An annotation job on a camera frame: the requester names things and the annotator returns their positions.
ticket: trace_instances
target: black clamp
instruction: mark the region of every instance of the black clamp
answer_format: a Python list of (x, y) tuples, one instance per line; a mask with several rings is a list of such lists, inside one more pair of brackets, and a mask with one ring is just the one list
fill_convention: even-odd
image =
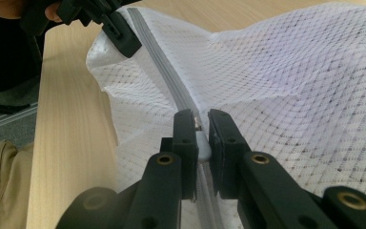
[[(323, 198), (302, 188), (278, 161), (253, 152), (227, 113), (210, 110), (209, 143), (215, 194), (237, 199), (244, 228), (366, 229), (366, 195), (328, 188)], [(93, 188), (81, 194), (57, 229), (180, 228), (181, 199), (195, 198), (198, 156), (190, 110), (174, 116), (173, 137), (164, 137), (142, 179), (120, 194)]]
[[(27, 8), (20, 20), (20, 27), (28, 35), (41, 35), (49, 24), (45, 9), (56, 0), (35, 1)], [(141, 47), (141, 43), (124, 17), (117, 12), (121, 6), (139, 0), (63, 0), (57, 14), (69, 25), (79, 19), (86, 27), (91, 21), (103, 23), (103, 31), (114, 46), (126, 57), (132, 57)]]

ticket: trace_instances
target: reinforced mesh fabric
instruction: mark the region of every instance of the reinforced mesh fabric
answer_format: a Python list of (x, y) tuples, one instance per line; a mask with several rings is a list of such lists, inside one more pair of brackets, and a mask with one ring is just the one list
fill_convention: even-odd
[[(207, 111), (225, 111), (250, 147), (275, 156), (302, 188), (321, 196), (347, 185), (366, 194), (366, 7), (324, 4), (217, 33), (138, 10), (205, 130)], [(120, 12), (134, 29), (127, 8)], [(87, 64), (111, 99), (123, 190), (172, 135), (176, 105), (148, 47), (127, 59), (102, 33)], [(220, 201), (225, 228), (240, 226), (234, 205)], [(186, 210), (183, 228), (198, 228), (195, 209)]]

